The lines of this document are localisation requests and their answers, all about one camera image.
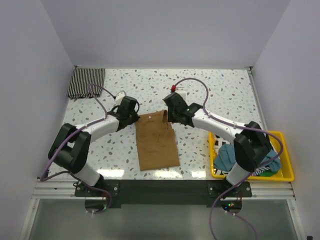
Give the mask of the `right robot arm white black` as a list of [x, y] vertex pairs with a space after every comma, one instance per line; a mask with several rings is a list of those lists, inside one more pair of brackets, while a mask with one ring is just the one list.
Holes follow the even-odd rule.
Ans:
[[232, 143], [235, 164], [225, 178], [223, 192], [230, 197], [240, 190], [240, 183], [256, 170], [272, 149], [270, 139], [260, 125], [254, 121], [239, 123], [218, 117], [204, 106], [188, 105], [184, 98], [172, 92], [163, 99], [168, 108], [168, 121], [206, 130]]

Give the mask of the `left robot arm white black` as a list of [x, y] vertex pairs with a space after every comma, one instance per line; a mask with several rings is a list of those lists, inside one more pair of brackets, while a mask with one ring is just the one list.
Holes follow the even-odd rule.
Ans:
[[62, 125], [48, 152], [49, 160], [84, 182], [92, 196], [99, 196], [104, 190], [103, 177], [87, 163], [90, 144], [137, 122], [138, 106], [135, 98], [124, 96], [107, 116], [78, 126]]

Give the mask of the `tan tank top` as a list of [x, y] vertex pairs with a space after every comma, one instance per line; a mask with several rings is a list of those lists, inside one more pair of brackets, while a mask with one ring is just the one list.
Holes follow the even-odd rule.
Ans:
[[135, 123], [136, 146], [141, 171], [180, 165], [175, 131], [168, 122], [168, 111], [140, 116]]

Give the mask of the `black white striped tank top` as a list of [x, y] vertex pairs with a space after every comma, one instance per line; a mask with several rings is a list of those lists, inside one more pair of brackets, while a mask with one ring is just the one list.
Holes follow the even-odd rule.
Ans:
[[75, 68], [66, 96], [69, 99], [99, 97], [104, 86], [105, 72], [104, 68]]

